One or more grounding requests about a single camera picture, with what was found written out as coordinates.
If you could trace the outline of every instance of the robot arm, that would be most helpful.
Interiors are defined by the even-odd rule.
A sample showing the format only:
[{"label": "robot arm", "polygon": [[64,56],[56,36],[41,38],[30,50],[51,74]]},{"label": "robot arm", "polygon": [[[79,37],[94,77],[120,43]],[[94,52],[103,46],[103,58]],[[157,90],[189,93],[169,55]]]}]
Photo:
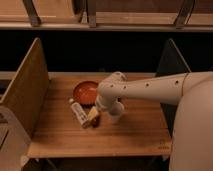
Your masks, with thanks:
[{"label": "robot arm", "polygon": [[213,72],[131,82],[126,81],[122,73],[116,72],[99,84],[96,105],[111,116],[120,116],[124,108],[118,98],[143,98],[178,104],[169,170],[209,171],[213,170],[212,87]]},{"label": "robot arm", "polygon": [[181,97],[193,86],[213,77],[212,72],[184,73],[137,81],[126,81],[126,76],[115,72],[100,82],[96,106],[111,115],[121,115],[123,105],[118,98],[137,98],[178,105]]}]

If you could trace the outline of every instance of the wooden table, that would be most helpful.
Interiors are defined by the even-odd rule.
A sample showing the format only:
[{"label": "wooden table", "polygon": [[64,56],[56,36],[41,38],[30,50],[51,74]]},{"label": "wooden table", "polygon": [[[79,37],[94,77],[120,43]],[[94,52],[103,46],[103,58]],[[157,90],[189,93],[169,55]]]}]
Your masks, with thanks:
[{"label": "wooden table", "polygon": [[[30,158],[169,155],[171,138],[160,104],[122,99],[125,114],[112,125],[101,113],[97,128],[83,129],[68,100],[74,87],[86,80],[100,82],[107,75],[72,75],[51,79],[40,120],[28,150]],[[146,78],[127,74],[128,80]]]}]

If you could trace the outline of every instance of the red bowl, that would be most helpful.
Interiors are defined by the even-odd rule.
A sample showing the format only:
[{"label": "red bowl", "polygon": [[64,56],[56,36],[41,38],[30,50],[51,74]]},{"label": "red bowl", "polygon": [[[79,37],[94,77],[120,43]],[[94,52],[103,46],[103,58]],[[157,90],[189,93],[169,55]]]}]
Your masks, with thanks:
[{"label": "red bowl", "polygon": [[98,83],[93,81],[81,82],[73,90],[73,99],[81,105],[94,105],[97,87]]}]

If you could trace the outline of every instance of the dark background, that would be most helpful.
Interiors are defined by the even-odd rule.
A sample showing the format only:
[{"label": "dark background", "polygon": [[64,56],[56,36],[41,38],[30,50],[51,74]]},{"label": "dark background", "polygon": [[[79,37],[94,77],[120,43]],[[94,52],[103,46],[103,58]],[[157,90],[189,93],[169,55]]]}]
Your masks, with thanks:
[{"label": "dark background", "polygon": [[212,33],[0,30],[0,37],[1,71],[15,71],[35,37],[49,71],[155,72],[168,38],[192,71],[213,67]]}]

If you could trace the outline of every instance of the food item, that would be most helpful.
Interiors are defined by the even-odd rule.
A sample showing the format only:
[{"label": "food item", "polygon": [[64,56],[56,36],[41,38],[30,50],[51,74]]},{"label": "food item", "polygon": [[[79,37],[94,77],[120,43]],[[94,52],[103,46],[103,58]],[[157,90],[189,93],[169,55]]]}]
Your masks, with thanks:
[{"label": "food item", "polygon": [[78,102],[72,103],[71,109],[75,113],[78,121],[80,122],[83,128],[86,128],[90,125],[90,121],[88,119],[87,114],[85,113],[84,109],[81,107],[81,105]]},{"label": "food item", "polygon": [[88,120],[90,121],[93,127],[99,126],[100,122],[100,113],[98,112],[97,108],[93,106],[88,114]]}]

